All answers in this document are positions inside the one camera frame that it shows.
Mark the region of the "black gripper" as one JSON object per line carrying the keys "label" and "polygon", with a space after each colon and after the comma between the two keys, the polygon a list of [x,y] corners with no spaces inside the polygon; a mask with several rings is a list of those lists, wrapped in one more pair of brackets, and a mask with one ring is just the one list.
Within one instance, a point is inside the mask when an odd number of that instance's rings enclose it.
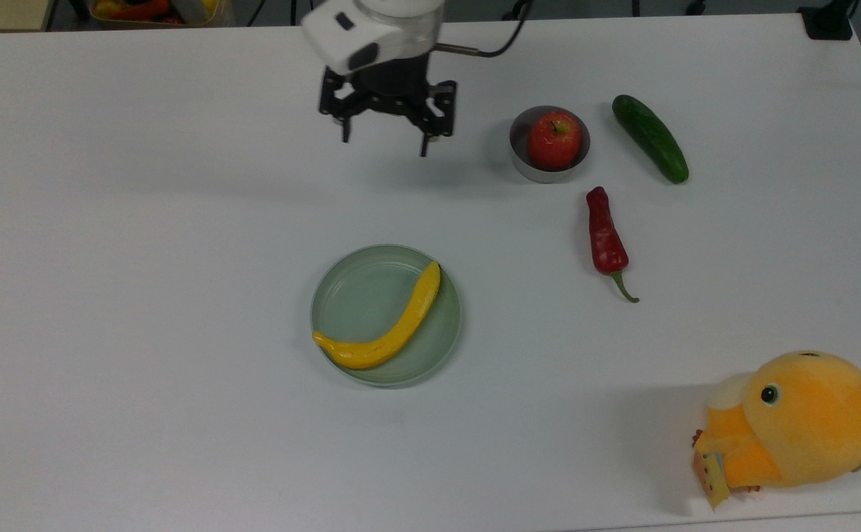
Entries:
{"label": "black gripper", "polygon": [[458,91],[457,81],[429,84],[428,64],[427,56],[416,56],[372,65],[356,72],[355,86],[349,75],[325,68],[319,114],[340,125],[343,143],[349,143],[353,118],[362,112],[419,117],[420,157],[426,157],[432,142],[454,134]]}

